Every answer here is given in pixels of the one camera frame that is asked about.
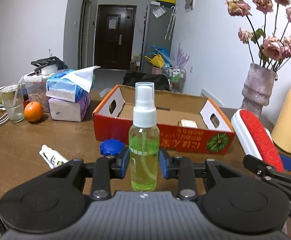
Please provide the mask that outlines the green spray bottle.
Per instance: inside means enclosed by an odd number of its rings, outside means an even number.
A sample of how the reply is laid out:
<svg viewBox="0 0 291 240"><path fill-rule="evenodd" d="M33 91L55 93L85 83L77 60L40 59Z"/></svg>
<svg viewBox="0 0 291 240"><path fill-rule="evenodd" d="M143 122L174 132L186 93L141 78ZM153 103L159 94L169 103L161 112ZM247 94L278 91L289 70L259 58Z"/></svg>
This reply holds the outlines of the green spray bottle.
<svg viewBox="0 0 291 240"><path fill-rule="evenodd" d="M132 121L129 129L131 186L135 191L153 191L160 148L153 82L136 83Z"/></svg>

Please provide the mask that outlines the red white lint brush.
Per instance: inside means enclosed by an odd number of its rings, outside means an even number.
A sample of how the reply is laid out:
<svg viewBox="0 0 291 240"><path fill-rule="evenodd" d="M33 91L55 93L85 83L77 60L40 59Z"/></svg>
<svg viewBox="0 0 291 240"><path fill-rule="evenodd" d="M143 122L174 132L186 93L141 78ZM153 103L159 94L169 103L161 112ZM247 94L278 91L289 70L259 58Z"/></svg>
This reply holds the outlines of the red white lint brush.
<svg viewBox="0 0 291 240"><path fill-rule="evenodd" d="M239 109L232 116L231 124L246 155L264 161L278 172L284 171L283 162L273 141L253 113Z"/></svg>

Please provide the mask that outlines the blue plastic lid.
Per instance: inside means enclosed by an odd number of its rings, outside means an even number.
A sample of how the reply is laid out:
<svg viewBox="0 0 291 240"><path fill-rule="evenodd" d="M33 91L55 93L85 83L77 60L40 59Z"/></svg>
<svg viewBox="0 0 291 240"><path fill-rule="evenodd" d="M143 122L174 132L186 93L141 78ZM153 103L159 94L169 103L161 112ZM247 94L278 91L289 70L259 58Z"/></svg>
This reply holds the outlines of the blue plastic lid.
<svg viewBox="0 0 291 240"><path fill-rule="evenodd" d="M105 140L100 145L100 154L102 156L118 156L124 148L124 144L120 140Z"/></svg>

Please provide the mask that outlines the red cardboard box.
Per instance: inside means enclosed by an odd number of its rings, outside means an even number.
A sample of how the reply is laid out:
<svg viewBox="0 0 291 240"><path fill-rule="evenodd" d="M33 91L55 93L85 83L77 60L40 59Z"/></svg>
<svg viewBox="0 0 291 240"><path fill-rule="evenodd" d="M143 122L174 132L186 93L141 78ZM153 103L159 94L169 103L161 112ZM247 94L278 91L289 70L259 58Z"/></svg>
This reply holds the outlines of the red cardboard box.
<svg viewBox="0 0 291 240"><path fill-rule="evenodd" d="M117 139L128 144L134 105L135 89L116 85L93 111L96 139ZM235 133L212 99L156 90L155 106L161 147L206 154L228 151ZM182 119L195 121L198 128L179 127Z"/></svg>

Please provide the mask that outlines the white spray bottle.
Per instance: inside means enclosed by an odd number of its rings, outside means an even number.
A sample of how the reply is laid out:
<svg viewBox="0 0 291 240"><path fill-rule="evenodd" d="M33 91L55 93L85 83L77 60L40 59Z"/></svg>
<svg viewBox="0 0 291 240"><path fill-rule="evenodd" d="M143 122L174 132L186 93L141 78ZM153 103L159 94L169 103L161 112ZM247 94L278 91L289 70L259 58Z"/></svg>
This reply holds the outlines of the white spray bottle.
<svg viewBox="0 0 291 240"><path fill-rule="evenodd" d="M48 147L47 145L42 145L39 155L44 159L51 169L61 166L68 162L68 160L61 155L58 151Z"/></svg>

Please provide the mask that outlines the pink textured vase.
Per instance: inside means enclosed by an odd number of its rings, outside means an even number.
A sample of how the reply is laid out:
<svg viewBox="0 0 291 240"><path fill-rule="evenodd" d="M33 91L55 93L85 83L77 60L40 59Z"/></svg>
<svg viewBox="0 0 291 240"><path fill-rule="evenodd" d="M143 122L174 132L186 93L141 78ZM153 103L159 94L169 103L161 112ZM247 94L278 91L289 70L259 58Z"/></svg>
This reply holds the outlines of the pink textured vase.
<svg viewBox="0 0 291 240"><path fill-rule="evenodd" d="M270 103L275 77L271 69L251 63L242 89L244 99L241 109L248 110L259 119L263 107Z"/></svg>

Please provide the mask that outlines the purple tissue pack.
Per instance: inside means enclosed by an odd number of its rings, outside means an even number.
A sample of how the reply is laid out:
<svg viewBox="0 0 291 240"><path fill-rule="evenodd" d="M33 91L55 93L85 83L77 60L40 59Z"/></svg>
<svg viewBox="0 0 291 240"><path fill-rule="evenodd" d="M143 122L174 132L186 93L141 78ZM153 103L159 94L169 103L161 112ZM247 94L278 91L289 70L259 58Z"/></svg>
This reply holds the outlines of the purple tissue pack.
<svg viewBox="0 0 291 240"><path fill-rule="evenodd" d="M50 116L56 121L82 122L90 105L90 94L85 92L77 102L50 98Z"/></svg>

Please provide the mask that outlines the black bag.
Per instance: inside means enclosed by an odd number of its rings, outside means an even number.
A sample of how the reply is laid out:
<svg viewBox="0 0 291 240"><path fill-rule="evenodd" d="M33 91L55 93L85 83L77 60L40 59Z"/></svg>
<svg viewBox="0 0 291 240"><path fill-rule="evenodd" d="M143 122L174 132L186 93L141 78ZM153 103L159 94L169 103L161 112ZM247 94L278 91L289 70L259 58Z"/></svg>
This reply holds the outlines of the black bag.
<svg viewBox="0 0 291 240"><path fill-rule="evenodd" d="M144 74L137 72L128 72L123 78L123 85L135 87L138 82L152 82L155 90L170 91L168 78L163 74Z"/></svg>

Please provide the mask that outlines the blue tissue pack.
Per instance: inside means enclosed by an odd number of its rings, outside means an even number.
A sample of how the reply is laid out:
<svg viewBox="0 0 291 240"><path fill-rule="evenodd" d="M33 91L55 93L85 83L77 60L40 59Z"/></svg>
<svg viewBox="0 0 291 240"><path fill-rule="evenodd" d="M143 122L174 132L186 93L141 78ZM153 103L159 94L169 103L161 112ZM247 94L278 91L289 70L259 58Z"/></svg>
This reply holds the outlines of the blue tissue pack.
<svg viewBox="0 0 291 240"><path fill-rule="evenodd" d="M78 70L69 69L53 74L46 82L46 96L68 102L77 102L89 93L94 84L94 71L100 66Z"/></svg>

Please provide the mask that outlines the orange fruit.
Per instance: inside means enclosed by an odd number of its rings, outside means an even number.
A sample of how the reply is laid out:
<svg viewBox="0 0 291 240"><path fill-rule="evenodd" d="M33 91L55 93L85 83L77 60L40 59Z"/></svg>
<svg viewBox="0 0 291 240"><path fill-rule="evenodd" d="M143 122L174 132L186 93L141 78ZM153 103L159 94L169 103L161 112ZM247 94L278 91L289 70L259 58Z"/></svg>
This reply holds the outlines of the orange fruit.
<svg viewBox="0 0 291 240"><path fill-rule="evenodd" d="M38 122L43 117L43 107L41 103L34 101L28 103L24 108L24 117L28 122Z"/></svg>

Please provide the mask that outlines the dried pink flowers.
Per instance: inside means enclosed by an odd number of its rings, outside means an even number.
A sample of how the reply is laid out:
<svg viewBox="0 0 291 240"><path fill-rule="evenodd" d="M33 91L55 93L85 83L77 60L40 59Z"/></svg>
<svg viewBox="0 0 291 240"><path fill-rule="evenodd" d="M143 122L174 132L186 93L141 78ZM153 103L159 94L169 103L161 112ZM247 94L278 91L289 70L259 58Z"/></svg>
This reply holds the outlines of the dried pink flowers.
<svg viewBox="0 0 291 240"><path fill-rule="evenodd" d="M252 23L251 6L244 0L226 0L232 17L246 18L250 29L239 28L238 38L248 45L253 63L278 72L291 59L291 0L252 0L257 12L263 15L263 25Z"/></svg>

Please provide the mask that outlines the clear food container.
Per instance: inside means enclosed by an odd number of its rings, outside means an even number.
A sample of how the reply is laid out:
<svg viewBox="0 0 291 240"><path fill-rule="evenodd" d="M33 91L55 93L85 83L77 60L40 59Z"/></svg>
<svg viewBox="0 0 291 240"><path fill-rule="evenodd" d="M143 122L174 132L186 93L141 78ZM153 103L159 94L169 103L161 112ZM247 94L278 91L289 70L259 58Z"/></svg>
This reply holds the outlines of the clear food container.
<svg viewBox="0 0 291 240"><path fill-rule="evenodd" d="M46 96L46 83L47 80L54 74L59 73L57 70L49 75L36 74L35 72L30 72L24 76L24 82L26 85L28 98L30 102L39 102L43 108L44 112L49 113L49 97Z"/></svg>

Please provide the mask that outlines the clear glass with straw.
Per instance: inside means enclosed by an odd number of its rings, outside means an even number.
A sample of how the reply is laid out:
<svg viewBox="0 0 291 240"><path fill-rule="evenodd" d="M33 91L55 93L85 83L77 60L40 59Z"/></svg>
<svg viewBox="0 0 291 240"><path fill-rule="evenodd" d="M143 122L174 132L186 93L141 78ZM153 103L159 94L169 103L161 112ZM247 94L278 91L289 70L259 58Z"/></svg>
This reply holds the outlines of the clear glass with straw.
<svg viewBox="0 0 291 240"><path fill-rule="evenodd" d="M24 76L21 76L17 83L4 86L0 89L3 106L8 114L9 120L14 123L24 119L23 78Z"/></svg>

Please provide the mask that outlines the dark wooden door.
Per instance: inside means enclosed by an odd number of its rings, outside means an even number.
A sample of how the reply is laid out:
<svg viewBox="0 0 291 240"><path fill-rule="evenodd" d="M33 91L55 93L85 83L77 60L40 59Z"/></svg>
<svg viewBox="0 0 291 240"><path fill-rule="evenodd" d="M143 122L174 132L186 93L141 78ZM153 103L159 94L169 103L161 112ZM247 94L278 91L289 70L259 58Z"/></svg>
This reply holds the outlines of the dark wooden door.
<svg viewBox="0 0 291 240"><path fill-rule="evenodd" d="M130 69L136 10L135 5L98 6L95 65L103 69Z"/></svg>

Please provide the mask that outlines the grey refrigerator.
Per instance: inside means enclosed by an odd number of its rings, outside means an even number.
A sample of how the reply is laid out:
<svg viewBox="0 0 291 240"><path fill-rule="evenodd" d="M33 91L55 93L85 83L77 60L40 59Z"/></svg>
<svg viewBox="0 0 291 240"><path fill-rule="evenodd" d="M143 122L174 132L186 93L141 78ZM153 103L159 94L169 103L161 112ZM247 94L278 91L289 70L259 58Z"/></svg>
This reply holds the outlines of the grey refrigerator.
<svg viewBox="0 0 291 240"><path fill-rule="evenodd" d="M151 74L152 66L145 56L154 51L153 46L166 49L168 55L171 48L173 8L166 8L149 3L146 8L144 34L141 50L141 73Z"/></svg>

